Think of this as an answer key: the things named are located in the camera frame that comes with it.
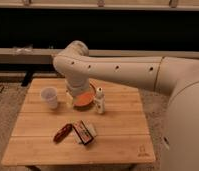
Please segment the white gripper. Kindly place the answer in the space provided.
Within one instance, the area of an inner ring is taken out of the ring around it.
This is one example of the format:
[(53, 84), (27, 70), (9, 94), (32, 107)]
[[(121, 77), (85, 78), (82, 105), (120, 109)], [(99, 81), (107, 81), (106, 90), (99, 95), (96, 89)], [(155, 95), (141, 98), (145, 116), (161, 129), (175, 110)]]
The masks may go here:
[(76, 97), (89, 90), (89, 79), (83, 76), (67, 76), (66, 85), (70, 95)]

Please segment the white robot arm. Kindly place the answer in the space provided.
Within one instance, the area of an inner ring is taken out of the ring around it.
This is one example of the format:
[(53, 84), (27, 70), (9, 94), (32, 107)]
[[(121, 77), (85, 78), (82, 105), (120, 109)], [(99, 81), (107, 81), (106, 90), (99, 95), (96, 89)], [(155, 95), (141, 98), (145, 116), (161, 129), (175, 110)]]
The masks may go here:
[(167, 94), (160, 171), (199, 171), (199, 59), (171, 56), (91, 57), (81, 41), (53, 58), (77, 96), (91, 78)]

